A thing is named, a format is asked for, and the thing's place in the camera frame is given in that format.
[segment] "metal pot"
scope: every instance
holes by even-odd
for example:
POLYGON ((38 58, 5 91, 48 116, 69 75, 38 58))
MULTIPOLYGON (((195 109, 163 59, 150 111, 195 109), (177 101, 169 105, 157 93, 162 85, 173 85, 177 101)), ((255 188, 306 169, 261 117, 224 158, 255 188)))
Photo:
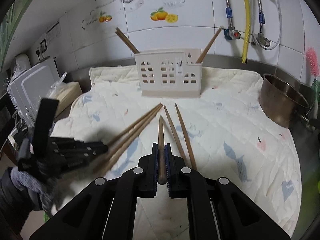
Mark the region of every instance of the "metal pot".
POLYGON ((320 129, 320 121, 306 117, 309 104, 297 90, 276 76, 263 76, 259 102, 267 117, 284 128, 292 127, 297 120, 303 119, 320 129))

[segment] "fruit sticker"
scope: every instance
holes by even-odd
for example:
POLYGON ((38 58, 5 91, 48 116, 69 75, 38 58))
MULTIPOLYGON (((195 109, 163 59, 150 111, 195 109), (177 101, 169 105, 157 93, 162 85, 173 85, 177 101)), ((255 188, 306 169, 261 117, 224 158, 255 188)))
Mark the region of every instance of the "fruit sticker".
POLYGON ((100 12, 99 14, 99 22, 103 23, 103 22, 109 22, 112 20, 112 16, 111 15, 105 15, 106 12, 100 12))
POLYGON ((166 12, 163 7, 160 7, 156 12, 150 14, 150 19, 153 21, 163 21, 166 20, 168 23, 175 23, 178 21, 178 15, 170 14, 166 12))

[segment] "yellow gas pipe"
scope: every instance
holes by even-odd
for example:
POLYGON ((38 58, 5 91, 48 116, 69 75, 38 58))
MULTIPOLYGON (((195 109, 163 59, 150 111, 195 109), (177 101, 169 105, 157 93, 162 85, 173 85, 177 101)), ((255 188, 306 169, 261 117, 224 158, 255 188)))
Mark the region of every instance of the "yellow gas pipe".
POLYGON ((246 63, 247 61, 248 46, 249 46, 250 19, 251 19, 249 0, 244 0, 244 7, 245 7, 246 25, 245 25, 244 43, 243 43, 243 50, 242 50, 242 63, 246 63))

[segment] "gray knit glove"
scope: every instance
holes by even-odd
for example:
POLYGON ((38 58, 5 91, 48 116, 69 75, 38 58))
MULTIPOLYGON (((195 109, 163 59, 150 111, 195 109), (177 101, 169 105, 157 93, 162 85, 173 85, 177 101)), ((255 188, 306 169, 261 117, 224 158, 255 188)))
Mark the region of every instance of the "gray knit glove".
POLYGON ((44 210, 51 214, 51 208, 56 192, 57 179, 50 178, 44 184, 31 176, 26 171, 18 171, 18 167, 11 170, 11 181, 18 190, 28 189, 30 199, 34 206, 33 210, 44 210))

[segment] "pipe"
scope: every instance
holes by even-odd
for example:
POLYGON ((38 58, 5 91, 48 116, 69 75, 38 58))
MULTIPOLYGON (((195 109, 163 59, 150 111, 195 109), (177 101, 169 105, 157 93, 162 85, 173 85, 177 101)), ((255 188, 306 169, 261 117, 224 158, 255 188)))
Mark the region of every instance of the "pipe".
POLYGON ((262 11, 261 0, 258 0, 258 6, 259 6, 259 33, 262 34, 263 24, 264 24, 264 14, 262 11))
POLYGON ((272 49, 275 49, 275 48, 278 46, 278 44, 280 43, 280 38, 281 38, 281 36, 282 36, 282 15, 281 15, 281 8, 280 8, 279 0, 276 0, 276 1, 277 1, 277 7, 278 7, 279 29, 280 29, 280 31, 279 31, 278 40, 277 40, 277 42, 276 42, 276 44, 275 44, 274 46, 272 46, 272 47, 270 47, 270 48, 265 48, 264 46, 261 45, 261 43, 256 39, 256 37, 255 37, 255 35, 254 35, 253 19, 251 19, 251 21, 252 21, 252 38, 253 38, 253 40, 255 41, 255 44, 259 44, 259 46, 260 46, 262 49, 264 49, 264 50, 272 50, 272 49))
POLYGON ((245 19, 246 19, 246 26, 245 26, 245 34, 244 34, 244 43, 243 43, 243 50, 242 50, 242 63, 247 62, 247 54, 248 54, 248 46, 249 46, 249 37, 250 37, 250 3, 249 0, 244 0, 244 7, 245 7, 245 19))
POLYGON ((228 11, 231 11, 229 0, 226 0, 226 4, 227 4, 227 8, 226 8, 226 10, 227 10, 227 18, 228 18, 228 21, 229 21, 228 28, 232 29, 233 28, 232 13, 231 13, 231 15, 229 15, 229 13, 228 13, 228 11))

